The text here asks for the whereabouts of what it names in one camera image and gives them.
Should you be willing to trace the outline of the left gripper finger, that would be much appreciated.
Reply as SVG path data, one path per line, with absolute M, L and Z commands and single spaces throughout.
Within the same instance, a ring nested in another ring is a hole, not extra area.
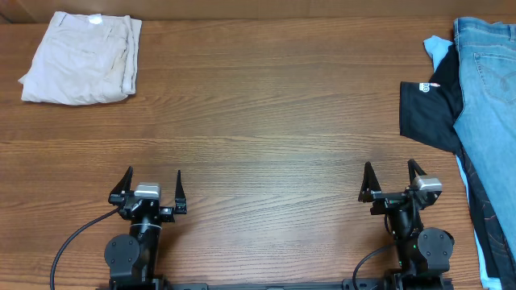
M 115 187 L 111 190 L 110 195 L 113 194 L 122 194 L 131 189 L 131 180 L 133 177 L 133 167 L 129 166 L 126 170 L 123 178 L 115 185 Z
M 177 180 L 176 180 L 176 188 L 175 188 L 175 206 L 186 206 L 186 197 L 185 192 L 181 183 L 181 171 L 177 171 Z

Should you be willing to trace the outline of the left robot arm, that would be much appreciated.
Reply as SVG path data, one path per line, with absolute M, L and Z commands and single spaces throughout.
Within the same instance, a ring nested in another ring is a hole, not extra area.
M 161 187 L 157 183 L 140 183 L 131 189 L 133 168 L 111 190 L 108 202 L 117 207 L 117 213 L 129 221 L 128 234 L 112 238 L 106 245 L 104 258 L 110 268 L 110 289 L 166 290 L 172 286 L 155 273 L 164 223 L 174 222 L 175 216 L 187 213 L 187 201 L 177 174 L 174 193 L 175 205 L 163 206 Z

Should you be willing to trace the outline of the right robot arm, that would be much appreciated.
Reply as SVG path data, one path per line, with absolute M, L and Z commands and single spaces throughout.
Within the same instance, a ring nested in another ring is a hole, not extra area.
M 443 274 L 450 270 L 455 239 L 446 230 L 426 228 L 420 212 L 433 205 L 443 191 L 440 180 L 429 176 L 414 159 L 407 161 L 409 185 L 401 192 L 385 193 L 372 165 L 364 165 L 364 177 L 358 201 L 370 203 L 370 214 L 384 217 L 384 226 L 393 242 L 362 258 L 352 274 L 353 288 L 358 289 L 357 274 L 372 257 L 391 248 L 396 250 L 399 267 L 389 269 L 377 282 L 377 289 L 437 290 L 452 289 Z

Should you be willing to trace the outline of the light blue denim jeans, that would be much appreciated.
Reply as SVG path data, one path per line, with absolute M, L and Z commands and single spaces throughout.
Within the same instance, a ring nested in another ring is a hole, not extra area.
M 454 22 L 463 110 L 454 128 L 515 253 L 515 25 Z

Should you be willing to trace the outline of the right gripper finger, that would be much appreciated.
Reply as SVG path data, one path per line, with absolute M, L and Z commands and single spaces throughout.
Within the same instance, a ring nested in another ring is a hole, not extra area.
M 360 188 L 358 201 L 374 201 L 381 194 L 381 186 L 378 182 L 370 162 L 364 165 L 364 178 Z
M 408 173 L 410 178 L 410 184 L 413 183 L 417 176 L 425 176 L 426 172 L 418 165 L 418 163 L 414 159 L 409 159 L 407 161 L 408 165 Z

